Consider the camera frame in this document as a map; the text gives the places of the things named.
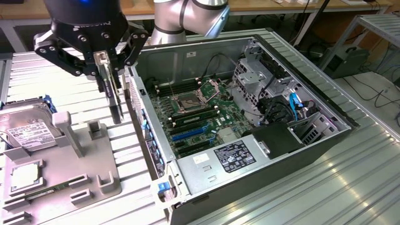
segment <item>green circuit board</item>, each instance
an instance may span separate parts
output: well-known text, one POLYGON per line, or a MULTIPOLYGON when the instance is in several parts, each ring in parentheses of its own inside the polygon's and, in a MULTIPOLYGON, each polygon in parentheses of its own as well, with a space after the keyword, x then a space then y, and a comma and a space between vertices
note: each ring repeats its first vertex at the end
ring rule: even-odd
POLYGON ((193 97, 196 94, 194 90, 165 97, 158 97, 156 93, 149 94, 164 133, 177 158, 222 144, 226 139, 222 139, 220 136, 218 132, 221 129, 232 129, 233 134, 230 134, 229 138, 233 136, 238 138, 242 132, 252 128, 252 124, 240 113, 240 108, 234 101, 229 100, 230 95, 224 85, 221 83, 217 84, 220 90, 217 94, 214 86, 212 85, 205 84, 200 89, 206 100, 216 94, 206 103, 193 97), (181 112, 182 110, 186 112, 198 112, 201 109, 205 112, 192 114, 190 116, 185 116, 185 113, 181 112), (170 122, 172 116, 180 116, 182 118, 174 120, 176 126, 173 126, 170 122), (189 127, 196 128, 176 133, 180 129, 189 127), (201 134, 173 141, 174 136, 184 135, 198 129, 204 130, 201 134))

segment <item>hard drive label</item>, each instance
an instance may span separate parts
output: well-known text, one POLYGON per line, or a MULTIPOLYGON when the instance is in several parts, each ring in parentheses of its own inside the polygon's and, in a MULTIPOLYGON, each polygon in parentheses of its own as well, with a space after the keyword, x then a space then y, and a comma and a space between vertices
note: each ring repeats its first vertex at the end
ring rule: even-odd
POLYGON ((54 137, 44 122, 8 129, 6 132, 24 148, 54 141, 54 137))
POLYGON ((214 154, 226 173, 230 173, 256 162, 242 141, 225 145, 214 150, 214 154))

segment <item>circuit board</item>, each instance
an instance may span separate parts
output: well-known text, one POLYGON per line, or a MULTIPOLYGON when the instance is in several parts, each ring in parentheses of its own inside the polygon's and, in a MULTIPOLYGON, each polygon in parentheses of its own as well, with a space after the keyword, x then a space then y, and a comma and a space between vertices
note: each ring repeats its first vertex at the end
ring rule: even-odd
POLYGON ((156 93, 149 93, 164 133, 177 158, 217 146, 234 137, 241 137, 242 132, 252 128, 252 124, 240 113, 241 109, 229 98, 230 95, 224 84, 221 82, 213 82, 213 84, 217 84, 218 92, 212 85, 200 87, 201 97, 208 100, 206 103, 194 99, 197 90, 164 97, 158 97, 156 93), (197 110, 196 112, 201 110, 206 112, 200 112, 192 116, 185 116, 185 113, 181 113, 181 111, 189 112, 193 109, 197 110), (186 118, 184 122, 188 121, 188 123, 196 119, 197 121, 180 126, 178 119, 176 119, 176 124, 172 124, 172 115, 186 118))

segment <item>slotted metal surface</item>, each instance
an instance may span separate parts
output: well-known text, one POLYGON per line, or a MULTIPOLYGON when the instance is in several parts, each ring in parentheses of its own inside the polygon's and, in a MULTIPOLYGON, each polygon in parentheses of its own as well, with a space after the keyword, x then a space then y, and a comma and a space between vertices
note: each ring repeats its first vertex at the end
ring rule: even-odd
POLYGON ((400 47, 400 16, 396 14, 362 15, 358 23, 400 47))
MULTIPOLYGON (((373 115, 368 116, 361 106, 354 105, 353 100, 349 101, 340 88, 328 82, 328 77, 273 32, 260 29, 229 32, 221 36, 248 34, 262 36, 358 122, 360 129, 312 165, 192 224, 398 223, 398 138, 372 119, 373 115)), ((121 194, 52 222, 166 224, 162 211, 154 207, 150 197, 150 178, 132 123, 126 116, 122 124, 112 124, 106 100, 96 88, 94 82, 70 76, 33 53, 14 54, 8 100, 32 98, 45 92, 50 94, 57 109, 70 111, 74 129, 82 127, 84 122, 100 119, 109 128, 118 165, 121 194)))

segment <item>motherboard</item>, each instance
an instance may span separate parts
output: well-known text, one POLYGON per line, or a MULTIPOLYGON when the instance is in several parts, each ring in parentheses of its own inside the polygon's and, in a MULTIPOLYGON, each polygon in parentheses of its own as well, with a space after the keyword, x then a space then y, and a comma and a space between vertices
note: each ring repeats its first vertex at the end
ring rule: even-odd
POLYGON ((149 97, 177 158, 234 141, 252 128, 218 79, 156 86, 149 97))

